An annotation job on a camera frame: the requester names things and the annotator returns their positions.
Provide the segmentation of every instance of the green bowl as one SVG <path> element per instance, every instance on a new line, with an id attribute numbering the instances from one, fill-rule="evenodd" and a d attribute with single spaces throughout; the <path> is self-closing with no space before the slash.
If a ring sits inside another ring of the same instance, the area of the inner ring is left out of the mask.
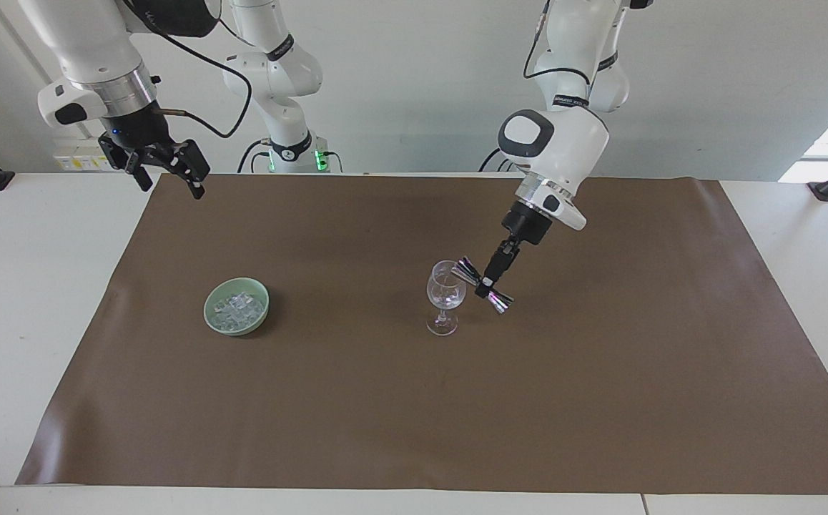
<path id="1" fill-rule="evenodd" d="M 255 299 L 262 303 L 262 306 L 264 306 L 258 320 L 255 320 L 252 325 L 243 330 L 220 330 L 217 329 L 217 327 L 214 327 L 211 324 L 211 317 L 214 316 L 214 305 L 221 300 L 226 300 L 234 295 L 243 293 L 243 291 L 255 297 Z M 267 288 L 265 288 L 265 285 L 259 283 L 257 280 L 254 280 L 254 278 L 231 278 L 231 280 L 228 280 L 226 283 L 214 288 L 214 291 L 211 291 L 211 294 L 207 296 L 207 300 L 204 301 L 204 321 L 207 323 L 208 327 L 216 330 L 218 333 L 221 333 L 221 335 L 248 335 L 248 333 L 251 333 L 252 330 L 258 329 L 258 326 L 260 326 L 261 323 L 265 321 L 265 318 L 267 318 L 267 312 L 270 310 L 270 301 L 270 296 L 267 295 Z"/>

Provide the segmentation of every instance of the wine glass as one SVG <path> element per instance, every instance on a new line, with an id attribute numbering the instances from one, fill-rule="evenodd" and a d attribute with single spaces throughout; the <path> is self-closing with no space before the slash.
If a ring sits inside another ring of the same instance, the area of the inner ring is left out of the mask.
<path id="1" fill-rule="evenodd" d="M 427 297 L 440 312 L 427 322 L 427 329 L 437 336 L 448 336 L 459 326 L 459 317 L 448 313 L 465 300 L 466 284 L 453 275 L 455 261 L 440 261 L 433 267 L 427 282 Z"/>

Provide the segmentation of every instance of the bowl of ice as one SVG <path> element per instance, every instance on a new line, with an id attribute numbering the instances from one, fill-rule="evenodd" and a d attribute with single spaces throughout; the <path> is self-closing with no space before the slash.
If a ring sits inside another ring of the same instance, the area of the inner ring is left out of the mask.
<path id="1" fill-rule="evenodd" d="M 242 336 L 265 321 L 270 298 L 254 278 L 231 278 L 204 301 L 204 321 L 221 335 Z"/>

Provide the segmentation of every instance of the brown mat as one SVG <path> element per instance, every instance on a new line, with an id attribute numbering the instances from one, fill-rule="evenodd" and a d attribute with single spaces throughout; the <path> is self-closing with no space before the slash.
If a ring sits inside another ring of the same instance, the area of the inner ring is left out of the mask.
<path id="1" fill-rule="evenodd" d="M 828 374 L 718 183 L 589 180 L 510 313 L 430 335 L 517 184 L 164 176 L 16 482 L 828 494 Z M 270 318 L 215 335 L 239 276 Z"/>

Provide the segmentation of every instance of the white table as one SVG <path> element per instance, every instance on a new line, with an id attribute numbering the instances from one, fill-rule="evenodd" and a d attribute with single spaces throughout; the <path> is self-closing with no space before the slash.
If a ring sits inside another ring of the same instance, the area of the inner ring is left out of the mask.
<path id="1" fill-rule="evenodd" d="M 828 205 L 723 186 L 828 368 Z M 148 199 L 117 174 L 21 174 L 0 192 L 0 513 L 828 513 L 828 496 L 8 486 Z"/>

